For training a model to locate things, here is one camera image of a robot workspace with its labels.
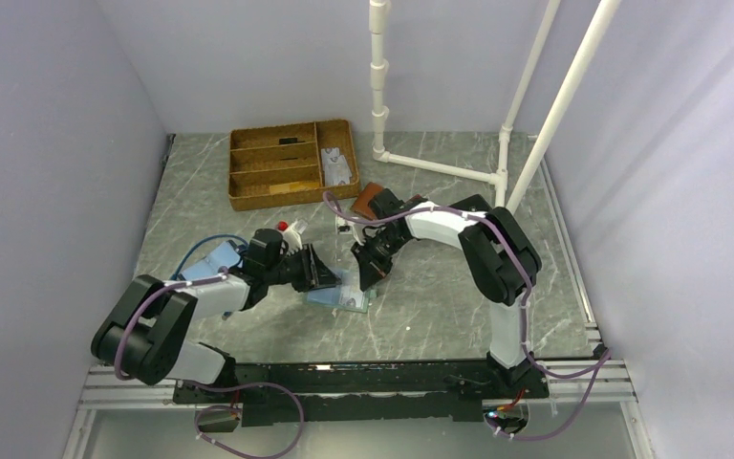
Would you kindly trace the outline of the green card holder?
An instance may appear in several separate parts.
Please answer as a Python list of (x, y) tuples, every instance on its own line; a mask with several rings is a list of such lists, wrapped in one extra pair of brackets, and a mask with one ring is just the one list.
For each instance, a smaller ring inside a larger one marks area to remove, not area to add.
[[(339, 289), (341, 286), (358, 286), (359, 288), (359, 276), (357, 271), (350, 271), (350, 270), (334, 270), (334, 272), (341, 278), (342, 282), (339, 286), (335, 288), (330, 289), (322, 289), (322, 290), (315, 290), (310, 291), (307, 293), (306, 299), (308, 302), (326, 306), (332, 309), (337, 310), (344, 310), (341, 309), (338, 306), (339, 301)], [(374, 288), (371, 288), (367, 291), (364, 291), (365, 294), (368, 294), (370, 297), (371, 302), (378, 296), (377, 291)]]

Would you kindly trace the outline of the orange credit card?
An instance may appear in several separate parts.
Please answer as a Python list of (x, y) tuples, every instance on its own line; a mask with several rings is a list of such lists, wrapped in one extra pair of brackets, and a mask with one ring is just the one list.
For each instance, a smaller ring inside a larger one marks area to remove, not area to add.
[(290, 192), (309, 191), (321, 188), (319, 182), (314, 181), (298, 181), (288, 183)]

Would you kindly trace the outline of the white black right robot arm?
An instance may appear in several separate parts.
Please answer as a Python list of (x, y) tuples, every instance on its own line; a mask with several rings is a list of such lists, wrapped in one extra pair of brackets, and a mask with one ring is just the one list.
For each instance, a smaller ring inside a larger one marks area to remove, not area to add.
[(522, 345), (525, 314), (518, 303), (534, 286), (542, 261), (513, 215), (492, 207), (480, 194), (441, 210), (420, 195), (402, 201), (383, 187), (358, 198), (352, 209), (372, 220), (351, 247), (362, 291), (388, 276), (394, 255), (412, 240), (462, 251), (475, 286), (491, 304), (489, 386), (501, 397), (521, 389), (533, 368)]

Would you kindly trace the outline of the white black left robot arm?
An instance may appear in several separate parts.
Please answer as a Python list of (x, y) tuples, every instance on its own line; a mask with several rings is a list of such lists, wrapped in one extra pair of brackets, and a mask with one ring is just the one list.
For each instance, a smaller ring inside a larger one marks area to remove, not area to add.
[(236, 260), (195, 279), (132, 279), (91, 341), (91, 354), (113, 366), (121, 381), (155, 385), (163, 380), (196, 383), (214, 402), (236, 388), (235, 359), (187, 339), (190, 325), (223, 313), (244, 312), (266, 298), (270, 287), (299, 293), (333, 288), (340, 278), (310, 244), (290, 244), (278, 229), (259, 229), (235, 252)]

